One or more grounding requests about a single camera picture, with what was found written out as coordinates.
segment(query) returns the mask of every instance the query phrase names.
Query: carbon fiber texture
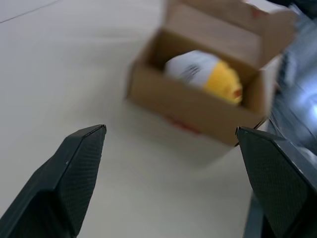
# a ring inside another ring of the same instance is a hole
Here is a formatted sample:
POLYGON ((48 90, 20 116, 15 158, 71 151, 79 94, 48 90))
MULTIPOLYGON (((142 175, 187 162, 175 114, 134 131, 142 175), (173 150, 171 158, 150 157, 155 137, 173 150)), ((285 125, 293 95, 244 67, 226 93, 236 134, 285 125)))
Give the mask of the carbon fiber texture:
POLYGON ((276 237, 285 237, 310 196, 309 188, 268 140, 244 135, 239 142, 254 193, 276 237))
POLYGON ((69 225, 78 235, 93 194, 105 134, 97 130, 84 138, 57 187, 69 225))

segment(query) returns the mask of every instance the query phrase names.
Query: white object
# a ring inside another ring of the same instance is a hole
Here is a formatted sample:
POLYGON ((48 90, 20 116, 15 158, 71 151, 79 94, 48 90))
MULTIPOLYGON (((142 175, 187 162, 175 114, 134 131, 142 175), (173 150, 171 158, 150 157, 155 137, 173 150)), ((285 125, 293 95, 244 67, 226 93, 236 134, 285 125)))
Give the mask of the white object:
POLYGON ((165 74, 202 88, 219 60, 208 53, 191 51, 169 60, 165 65, 165 74))

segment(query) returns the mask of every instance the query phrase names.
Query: yellow object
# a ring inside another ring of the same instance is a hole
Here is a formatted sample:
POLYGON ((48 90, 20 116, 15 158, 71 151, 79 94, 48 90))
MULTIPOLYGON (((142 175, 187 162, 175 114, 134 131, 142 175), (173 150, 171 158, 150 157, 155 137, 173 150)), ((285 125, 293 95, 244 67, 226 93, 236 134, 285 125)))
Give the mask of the yellow object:
POLYGON ((242 101, 242 85, 238 74, 212 54, 191 51, 176 56, 166 63, 165 74, 227 102, 239 104, 242 101))
POLYGON ((237 73, 220 60, 214 67, 203 90, 238 104, 242 101, 242 86, 237 73))

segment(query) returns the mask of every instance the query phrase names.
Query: plush toy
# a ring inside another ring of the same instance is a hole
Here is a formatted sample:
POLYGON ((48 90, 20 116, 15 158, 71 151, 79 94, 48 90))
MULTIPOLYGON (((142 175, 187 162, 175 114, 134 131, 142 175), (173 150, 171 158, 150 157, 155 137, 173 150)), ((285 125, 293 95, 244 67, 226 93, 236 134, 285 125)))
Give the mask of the plush toy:
POLYGON ((239 104, 242 101, 242 86, 238 74, 214 55, 191 51, 176 56, 166 63, 165 74, 227 102, 239 104))

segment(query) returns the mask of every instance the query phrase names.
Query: dark object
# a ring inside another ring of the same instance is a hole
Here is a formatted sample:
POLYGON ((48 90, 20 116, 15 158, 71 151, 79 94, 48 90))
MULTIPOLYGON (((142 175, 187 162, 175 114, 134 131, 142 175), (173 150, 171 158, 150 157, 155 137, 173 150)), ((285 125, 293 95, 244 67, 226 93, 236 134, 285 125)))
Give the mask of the dark object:
POLYGON ((301 20, 300 25, 300 39, 282 58, 277 78, 280 91, 274 96, 267 131, 317 155, 317 25, 310 31, 312 35, 307 33, 309 23, 301 20), (286 72, 294 69, 297 72, 290 79, 286 72))
POLYGON ((236 134, 256 197, 244 238, 317 237, 316 168, 284 138, 244 127, 236 134))
POLYGON ((272 3, 289 7, 295 5, 303 14, 311 19, 317 17, 317 0, 268 0, 272 3))
POLYGON ((74 238, 93 194, 104 125, 66 137, 39 167, 0 220, 0 238, 74 238))

